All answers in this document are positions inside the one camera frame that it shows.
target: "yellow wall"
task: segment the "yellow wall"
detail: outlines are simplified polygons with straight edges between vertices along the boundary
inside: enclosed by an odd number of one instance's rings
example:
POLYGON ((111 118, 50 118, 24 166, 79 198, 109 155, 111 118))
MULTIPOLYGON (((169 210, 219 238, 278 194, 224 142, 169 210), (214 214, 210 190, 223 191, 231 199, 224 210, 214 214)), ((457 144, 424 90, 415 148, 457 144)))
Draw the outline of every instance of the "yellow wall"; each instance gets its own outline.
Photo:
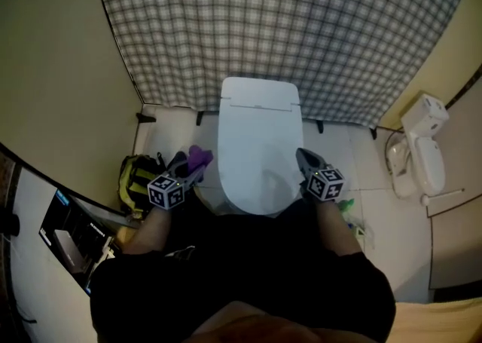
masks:
POLYGON ((101 0, 0 0, 0 9, 0 142, 115 206, 141 103, 101 0))
POLYGON ((380 126, 399 128, 400 113, 420 91, 448 103, 482 63, 482 0, 461 0, 430 56, 382 117, 380 126))

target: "backpack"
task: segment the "backpack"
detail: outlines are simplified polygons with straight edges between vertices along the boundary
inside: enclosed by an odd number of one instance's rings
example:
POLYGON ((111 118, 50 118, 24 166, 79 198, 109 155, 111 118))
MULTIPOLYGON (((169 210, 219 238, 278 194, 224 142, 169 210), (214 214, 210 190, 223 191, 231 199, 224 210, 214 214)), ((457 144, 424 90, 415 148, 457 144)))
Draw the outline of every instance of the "backpack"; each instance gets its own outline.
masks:
POLYGON ((144 219, 153 207, 148 183, 166 171, 160 153, 157 158, 159 163, 148 155, 127 156, 120 166, 119 198, 123 211, 134 219, 144 219))

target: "purple object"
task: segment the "purple object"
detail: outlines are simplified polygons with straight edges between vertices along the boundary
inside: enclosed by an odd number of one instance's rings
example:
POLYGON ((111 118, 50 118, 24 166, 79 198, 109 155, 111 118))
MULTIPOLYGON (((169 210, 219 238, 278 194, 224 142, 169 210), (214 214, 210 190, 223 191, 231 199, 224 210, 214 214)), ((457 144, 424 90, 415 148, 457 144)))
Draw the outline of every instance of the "purple object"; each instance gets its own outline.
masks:
POLYGON ((189 148, 188 155, 188 174, 191 174, 198 167, 208 167, 214 159, 211 150, 202 150, 198 145, 192 145, 189 148))

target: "checkered shower curtain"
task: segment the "checkered shower curtain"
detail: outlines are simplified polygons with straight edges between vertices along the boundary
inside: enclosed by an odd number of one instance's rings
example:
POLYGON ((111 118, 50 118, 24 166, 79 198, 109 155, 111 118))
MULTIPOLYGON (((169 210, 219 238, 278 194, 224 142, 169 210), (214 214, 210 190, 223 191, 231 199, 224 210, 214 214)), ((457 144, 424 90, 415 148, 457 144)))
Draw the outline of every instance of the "checkered shower curtain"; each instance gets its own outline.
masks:
POLYGON ((305 118, 374 127, 459 0, 103 0, 145 103, 217 111, 227 76, 287 81, 305 118))

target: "tile floor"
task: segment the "tile floor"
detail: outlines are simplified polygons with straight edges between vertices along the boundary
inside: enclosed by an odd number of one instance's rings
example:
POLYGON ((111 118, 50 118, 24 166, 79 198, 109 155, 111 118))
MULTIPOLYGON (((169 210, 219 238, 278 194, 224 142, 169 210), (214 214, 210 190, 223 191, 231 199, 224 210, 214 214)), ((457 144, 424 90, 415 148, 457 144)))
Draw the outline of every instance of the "tile floor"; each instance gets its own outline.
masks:
MULTIPOLYGON (((160 152, 170 161, 178 150, 192 144, 211 149, 215 160, 209 165, 199 193, 218 212, 226 211, 224 193, 218 176, 218 116, 204 115, 196 126, 196 113, 190 109, 145 107, 155 115, 155 124, 144 124, 136 149, 155 156, 160 152)), ((355 199, 349 216, 364 225, 367 236, 362 242, 366 256, 389 279, 400 302, 428 302, 431 258, 431 229, 426 209, 417 201, 400 201, 393 193, 383 157, 390 134, 378 130, 373 141, 369 129, 326 124, 323 134, 316 124, 304 122, 304 146, 321 154, 339 168, 347 179, 343 198, 355 199)))

